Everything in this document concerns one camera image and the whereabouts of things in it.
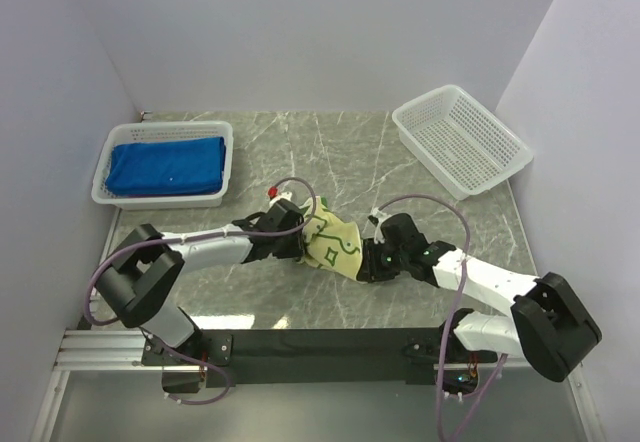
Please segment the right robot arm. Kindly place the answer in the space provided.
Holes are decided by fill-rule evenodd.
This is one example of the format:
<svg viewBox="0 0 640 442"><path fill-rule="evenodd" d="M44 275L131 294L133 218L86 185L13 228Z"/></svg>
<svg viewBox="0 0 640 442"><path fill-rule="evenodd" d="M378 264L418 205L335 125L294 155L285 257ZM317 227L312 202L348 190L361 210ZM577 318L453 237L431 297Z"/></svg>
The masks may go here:
<svg viewBox="0 0 640 442"><path fill-rule="evenodd" d="M601 342L599 326L561 275L524 275L467 257L452 244L428 241L407 213L375 210L369 220L375 232L362 242L358 280L405 274L493 309L487 315L461 308L441 325L440 348L448 360L462 361L472 352L505 354L562 382Z"/></svg>

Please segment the blue towel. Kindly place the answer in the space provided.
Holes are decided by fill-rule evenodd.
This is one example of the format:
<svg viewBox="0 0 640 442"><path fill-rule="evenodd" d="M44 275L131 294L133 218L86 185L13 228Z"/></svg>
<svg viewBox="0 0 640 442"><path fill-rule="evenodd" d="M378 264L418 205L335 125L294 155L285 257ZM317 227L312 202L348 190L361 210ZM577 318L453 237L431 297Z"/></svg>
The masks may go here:
<svg viewBox="0 0 640 442"><path fill-rule="evenodd" d="M202 195L222 188L226 144L207 137L115 146L106 188L120 197Z"/></svg>

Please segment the green white towel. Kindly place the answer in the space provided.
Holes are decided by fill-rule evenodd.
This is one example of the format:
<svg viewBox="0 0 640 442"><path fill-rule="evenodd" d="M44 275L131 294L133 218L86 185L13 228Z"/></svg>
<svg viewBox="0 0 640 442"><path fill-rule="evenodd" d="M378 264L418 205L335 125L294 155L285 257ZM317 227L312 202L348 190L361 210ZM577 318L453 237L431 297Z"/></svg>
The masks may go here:
<svg viewBox="0 0 640 442"><path fill-rule="evenodd" d="M311 198L302 206L307 223L302 230L305 246L302 262L356 280L363 262L358 225L339 219L329 210L324 197L316 196L315 203L315 210Z"/></svg>

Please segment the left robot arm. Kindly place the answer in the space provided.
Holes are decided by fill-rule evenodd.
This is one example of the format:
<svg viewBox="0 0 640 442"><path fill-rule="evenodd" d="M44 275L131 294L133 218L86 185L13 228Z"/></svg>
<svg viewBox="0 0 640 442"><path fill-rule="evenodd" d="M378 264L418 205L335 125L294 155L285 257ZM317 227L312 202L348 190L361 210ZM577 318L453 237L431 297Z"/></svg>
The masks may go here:
<svg viewBox="0 0 640 442"><path fill-rule="evenodd" d="M202 356L202 331L168 301L182 273L215 265L267 259L299 259L303 211L280 199L217 229L184 235L161 233L144 224L116 249L119 254L97 277L95 288L127 328L141 328L165 343L167 354L188 364Z"/></svg>

